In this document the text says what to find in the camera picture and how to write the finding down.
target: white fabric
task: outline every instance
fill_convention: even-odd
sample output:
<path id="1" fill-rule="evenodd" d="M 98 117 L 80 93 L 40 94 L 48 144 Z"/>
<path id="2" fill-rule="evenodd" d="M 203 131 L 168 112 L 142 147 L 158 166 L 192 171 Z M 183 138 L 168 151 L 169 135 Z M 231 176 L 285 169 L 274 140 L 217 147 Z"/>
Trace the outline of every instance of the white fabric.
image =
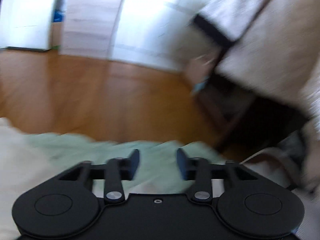
<path id="1" fill-rule="evenodd" d="M 56 174 L 36 149 L 27 145 L 23 134 L 0 118 L 0 239 L 12 240 L 19 232 L 11 216 L 14 201 L 25 191 Z"/>
<path id="2" fill-rule="evenodd" d="M 297 231 L 301 240 L 320 239 L 320 196 L 311 196 L 306 192 L 295 189 L 293 191 L 304 205 L 304 218 Z"/>
<path id="3" fill-rule="evenodd" d="M 305 185 L 308 185 L 312 184 L 312 181 L 320 181 L 320 141 L 311 122 L 304 127 L 304 134 L 307 139 L 308 154 L 303 163 L 302 181 Z"/>
<path id="4" fill-rule="evenodd" d="M 320 51 L 319 7 L 320 0 L 271 0 L 217 73 L 284 104 L 309 109 L 300 93 Z"/>
<path id="5" fill-rule="evenodd" d="M 310 79 L 302 90 L 303 103 L 309 108 L 309 113 L 313 116 L 313 125 L 316 128 L 317 139 L 320 139 L 320 55 L 313 69 Z"/>
<path id="6" fill-rule="evenodd" d="M 212 0 L 200 15 L 230 41 L 238 40 L 269 0 Z"/>

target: wooden floor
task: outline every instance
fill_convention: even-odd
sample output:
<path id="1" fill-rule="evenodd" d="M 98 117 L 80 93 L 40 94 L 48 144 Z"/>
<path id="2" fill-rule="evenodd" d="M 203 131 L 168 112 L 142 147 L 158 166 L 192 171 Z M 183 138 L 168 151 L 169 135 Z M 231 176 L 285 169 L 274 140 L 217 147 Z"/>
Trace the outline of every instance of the wooden floor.
<path id="1" fill-rule="evenodd" d="M 27 133 L 209 145 L 217 139 L 177 74 L 53 50 L 5 50 L 0 78 L 0 114 Z"/>

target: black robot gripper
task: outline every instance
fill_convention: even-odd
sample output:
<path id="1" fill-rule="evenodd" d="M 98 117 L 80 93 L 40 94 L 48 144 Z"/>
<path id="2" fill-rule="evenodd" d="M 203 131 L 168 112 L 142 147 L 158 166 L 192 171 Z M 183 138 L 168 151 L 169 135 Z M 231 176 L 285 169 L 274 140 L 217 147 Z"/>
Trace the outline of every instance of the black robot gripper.
<path id="1" fill-rule="evenodd" d="M 183 179 L 195 181 L 187 192 L 126 200 L 121 181 L 133 179 L 139 160 L 135 150 L 103 165 L 82 162 L 27 191 L 12 208 L 19 239 L 298 239 L 301 200 L 243 165 L 210 164 L 178 149 Z M 95 179 L 104 180 L 104 198 L 92 193 Z M 212 197 L 211 179 L 224 180 L 220 197 Z"/>

